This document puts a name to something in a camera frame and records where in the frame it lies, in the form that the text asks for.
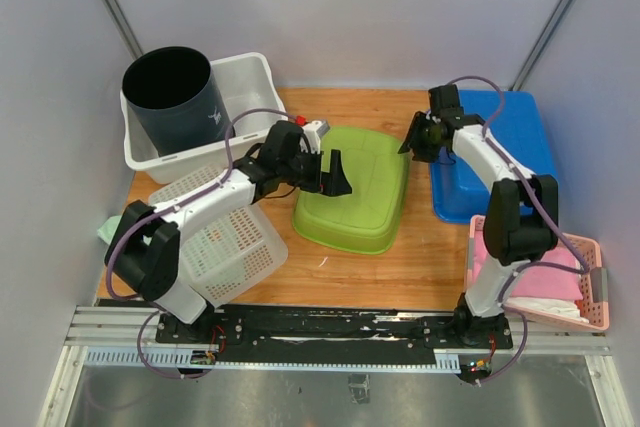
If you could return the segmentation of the green plastic tub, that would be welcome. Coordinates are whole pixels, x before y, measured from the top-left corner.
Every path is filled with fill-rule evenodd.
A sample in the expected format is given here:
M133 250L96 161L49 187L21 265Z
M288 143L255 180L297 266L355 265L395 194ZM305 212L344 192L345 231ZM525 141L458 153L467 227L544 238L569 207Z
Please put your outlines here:
M341 153L352 193L298 195L292 225L303 238L346 252L378 255L394 243L406 198L409 158L401 141L378 131L337 126L322 149Z

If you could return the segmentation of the blue plastic tub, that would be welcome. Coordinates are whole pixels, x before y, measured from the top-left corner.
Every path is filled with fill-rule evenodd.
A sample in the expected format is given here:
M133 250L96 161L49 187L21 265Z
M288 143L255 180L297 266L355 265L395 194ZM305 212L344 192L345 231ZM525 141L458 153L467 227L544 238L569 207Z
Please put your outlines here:
M499 94L489 90L461 90L460 102L467 114L488 119L499 105ZM547 135L534 97L507 92L501 114L490 131L504 150L537 174L557 175ZM487 211L490 191L471 167L445 149L430 166L432 205L437 217L467 225L474 215Z

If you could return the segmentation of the white plastic bin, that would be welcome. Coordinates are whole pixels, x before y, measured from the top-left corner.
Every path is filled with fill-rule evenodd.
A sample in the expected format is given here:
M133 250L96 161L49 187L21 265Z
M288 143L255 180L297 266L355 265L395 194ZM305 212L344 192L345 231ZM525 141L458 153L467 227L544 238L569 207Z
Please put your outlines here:
M285 118L286 110L273 84L272 72L264 55L250 52L211 62L214 78L230 119L251 111L234 124L230 139L232 157L243 156L254 144L264 141L271 126ZM133 110L120 98L124 119L124 160L136 171L144 172L156 183L172 183L191 172L228 164L223 142L216 142L168 156L158 154Z

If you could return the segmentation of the white perforated basket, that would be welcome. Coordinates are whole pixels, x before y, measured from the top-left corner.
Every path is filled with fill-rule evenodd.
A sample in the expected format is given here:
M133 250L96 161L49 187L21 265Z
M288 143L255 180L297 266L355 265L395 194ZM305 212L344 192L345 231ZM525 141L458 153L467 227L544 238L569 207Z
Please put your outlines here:
M191 235L180 235L177 285L155 303L183 319L206 304L227 304L261 282L288 257L288 249L256 204L237 208Z

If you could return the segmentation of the dark round bucket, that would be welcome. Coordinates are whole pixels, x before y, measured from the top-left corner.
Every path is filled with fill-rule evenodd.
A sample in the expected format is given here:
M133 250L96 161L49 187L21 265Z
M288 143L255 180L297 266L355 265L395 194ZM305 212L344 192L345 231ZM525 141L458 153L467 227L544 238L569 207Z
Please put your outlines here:
M220 142L230 129L211 63L193 48L144 54L125 71L122 93L159 156Z

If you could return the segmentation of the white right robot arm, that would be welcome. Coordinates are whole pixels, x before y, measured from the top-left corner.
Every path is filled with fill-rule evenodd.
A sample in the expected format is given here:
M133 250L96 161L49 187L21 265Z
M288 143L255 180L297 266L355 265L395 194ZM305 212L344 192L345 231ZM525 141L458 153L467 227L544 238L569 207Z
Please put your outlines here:
M463 346L475 347L503 334L504 301L525 267L556 247L558 184L508 153L488 121L466 113L455 84L434 87L428 96L429 111L415 113L399 151L434 163L447 150L471 167L490 194L483 227L486 260L445 328Z

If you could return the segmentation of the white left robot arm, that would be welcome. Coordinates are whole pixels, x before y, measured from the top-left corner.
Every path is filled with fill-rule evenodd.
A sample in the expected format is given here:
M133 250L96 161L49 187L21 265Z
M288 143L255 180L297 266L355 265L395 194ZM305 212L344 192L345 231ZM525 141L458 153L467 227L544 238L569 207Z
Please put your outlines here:
M263 142L214 180L155 206L130 203L105 255L107 273L177 318L190 341L207 340L214 318L205 310L212 302L181 268L182 246L212 222L255 204L283 184L327 197L351 194L338 150L330 153L329 169L322 169L320 140L327 130L324 121L300 125L279 120Z

